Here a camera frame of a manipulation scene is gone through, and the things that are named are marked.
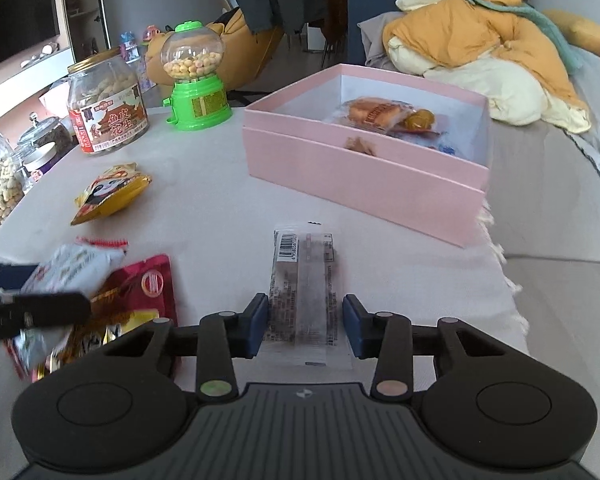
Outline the white snack bag red edge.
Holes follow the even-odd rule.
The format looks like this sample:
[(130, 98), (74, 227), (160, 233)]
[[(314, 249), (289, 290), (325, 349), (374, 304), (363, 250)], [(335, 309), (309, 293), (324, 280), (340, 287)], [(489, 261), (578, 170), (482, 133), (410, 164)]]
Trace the white snack bag red edge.
[[(79, 292), (93, 298), (108, 276), (120, 268), (128, 250), (126, 240), (88, 240), (77, 238), (58, 247), (53, 255), (41, 262), (20, 292)], [(68, 338), (73, 322), (59, 328), (27, 328), (6, 342), (16, 372), (28, 379), (53, 351)]]

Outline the long clear cracker packet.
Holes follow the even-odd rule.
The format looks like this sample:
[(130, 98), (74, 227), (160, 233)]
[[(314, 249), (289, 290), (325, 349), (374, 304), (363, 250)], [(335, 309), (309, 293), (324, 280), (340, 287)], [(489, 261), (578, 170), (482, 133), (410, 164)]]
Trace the long clear cracker packet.
[(273, 240), (261, 356), (278, 366), (350, 370), (334, 232), (320, 222), (286, 223)]

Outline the red biscuit snack packet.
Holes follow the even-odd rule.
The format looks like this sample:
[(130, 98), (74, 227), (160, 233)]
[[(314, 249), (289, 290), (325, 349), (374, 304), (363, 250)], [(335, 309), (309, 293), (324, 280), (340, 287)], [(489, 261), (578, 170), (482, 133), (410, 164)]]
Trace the red biscuit snack packet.
[(178, 315), (169, 256), (155, 255), (112, 272), (92, 299), (92, 309), (90, 319), (73, 326), (35, 367), (32, 380), (36, 382), (146, 322), (156, 318), (175, 322)]

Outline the yellow panda snack bag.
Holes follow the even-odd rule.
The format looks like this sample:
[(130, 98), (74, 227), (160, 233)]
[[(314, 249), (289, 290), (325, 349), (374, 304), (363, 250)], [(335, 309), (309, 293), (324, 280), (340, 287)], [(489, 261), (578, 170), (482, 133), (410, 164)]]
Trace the yellow panda snack bag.
[(135, 162), (110, 167), (98, 176), (75, 200), (78, 210), (73, 226), (107, 218), (129, 207), (151, 184), (152, 177)]

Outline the clear bag blue candies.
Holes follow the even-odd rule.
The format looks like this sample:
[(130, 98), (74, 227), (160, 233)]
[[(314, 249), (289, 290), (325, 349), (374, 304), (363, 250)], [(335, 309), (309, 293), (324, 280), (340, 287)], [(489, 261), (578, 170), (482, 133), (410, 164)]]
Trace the clear bag blue candies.
[(436, 142), (434, 142), (433, 144), (431, 144), (430, 148), (432, 148), (433, 150), (435, 150), (437, 152), (448, 154), (448, 155), (451, 155), (451, 156), (457, 156), (458, 155), (458, 151), (457, 151), (456, 148), (454, 148), (453, 145), (444, 143), (444, 142), (442, 142), (440, 140), (437, 140)]

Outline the clear packet yellow balls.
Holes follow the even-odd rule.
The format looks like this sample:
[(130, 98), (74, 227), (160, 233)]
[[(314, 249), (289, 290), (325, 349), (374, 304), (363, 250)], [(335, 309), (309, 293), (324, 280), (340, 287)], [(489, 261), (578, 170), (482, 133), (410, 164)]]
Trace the clear packet yellow balls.
[(421, 108), (408, 114), (402, 122), (399, 122), (399, 127), (402, 131), (413, 134), (430, 134), (430, 136), (440, 136), (442, 133), (437, 116)]

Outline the bread bun packet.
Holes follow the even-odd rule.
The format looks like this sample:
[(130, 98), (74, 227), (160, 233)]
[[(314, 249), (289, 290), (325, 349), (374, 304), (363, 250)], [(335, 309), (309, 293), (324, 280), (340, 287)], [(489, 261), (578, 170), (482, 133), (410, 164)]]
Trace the bread bun packet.
[(387, 132), (414, 112), (411, 104), (383, 98), (357, 98), (342, 106), (347, 124), (362, 129)]

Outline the glass jar dark contents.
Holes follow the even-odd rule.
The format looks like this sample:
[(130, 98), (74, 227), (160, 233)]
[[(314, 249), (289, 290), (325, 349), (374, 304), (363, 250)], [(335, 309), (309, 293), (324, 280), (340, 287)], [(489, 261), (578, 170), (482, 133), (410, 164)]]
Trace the glass jar dark contents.
[(74, 133), (55, 116), (29, 115), (31, 127), (17, 141), (16, 153), (33, 183), (38, 182), (75, 146)]

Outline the pink cardboard box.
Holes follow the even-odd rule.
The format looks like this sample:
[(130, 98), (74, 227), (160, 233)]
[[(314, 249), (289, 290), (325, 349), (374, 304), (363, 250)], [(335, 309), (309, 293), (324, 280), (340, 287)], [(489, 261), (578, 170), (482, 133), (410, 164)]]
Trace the pink cardboard box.
[[(336, 122), (343, 103), (366, 96), (431, 110), (458, 155)], [(490, 125), (479, 93), (339, 64), (246, 106), (242, 140), (253, 177), (464, 247), (488, 188)]]

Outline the large biscuit jar gold lid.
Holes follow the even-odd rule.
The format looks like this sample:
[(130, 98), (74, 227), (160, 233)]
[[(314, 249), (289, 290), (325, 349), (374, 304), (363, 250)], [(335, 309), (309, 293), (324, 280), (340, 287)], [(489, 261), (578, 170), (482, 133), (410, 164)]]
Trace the large biscuit jar gold lid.
[(74, 63), (68, 76), (68, 114), (83, 153), (115, 151), (149, 129), (140, 83), (118, 49)]

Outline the grey sofa cover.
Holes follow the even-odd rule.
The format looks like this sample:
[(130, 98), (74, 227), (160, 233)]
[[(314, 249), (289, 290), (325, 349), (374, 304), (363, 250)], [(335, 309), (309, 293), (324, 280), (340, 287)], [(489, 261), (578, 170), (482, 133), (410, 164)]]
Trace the grey sofa cover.
[(563, 368), (600, 365), (600, 176), (565, 133), (495, 125), (483, 214), (467, 248), (374, 219), (346, 223), (348, 289), (417, 322), (464, 318)]

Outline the yellow plush cushion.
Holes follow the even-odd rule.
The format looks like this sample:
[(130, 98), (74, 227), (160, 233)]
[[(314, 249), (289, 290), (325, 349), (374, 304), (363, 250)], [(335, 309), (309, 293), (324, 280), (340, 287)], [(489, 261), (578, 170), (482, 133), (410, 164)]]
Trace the yellow plush cushion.
[[(252, 32), (239, 8), (222, 14), (207, 27), (224, 42), (225, 53), (218, 75), (227, 91), (239, 90), (255, 81), (271, 61), (284, 36), (279, 26), (257, 34)], [(172, 88), (174, 84), (160, 60), (161, 49), (170, 36), (170, 32), (162, 32), (152, 38), (145, 54), (148, 79), (164, 88)]]

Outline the green gumball candy dispenser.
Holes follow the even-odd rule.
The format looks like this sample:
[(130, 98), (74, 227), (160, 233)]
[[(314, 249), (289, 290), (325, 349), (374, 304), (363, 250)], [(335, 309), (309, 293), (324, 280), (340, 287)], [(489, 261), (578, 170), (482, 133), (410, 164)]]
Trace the green gumball candy dispenser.
[(170, 107), (168, 123), (175, 129), (207, 129), (232, 116), (218, 75), (224, 52), (220, 35), (200, 21), (178, 24), (166, 38), (160, 60), (164, 72), (173, 80), (173, 89), (163, 105)]

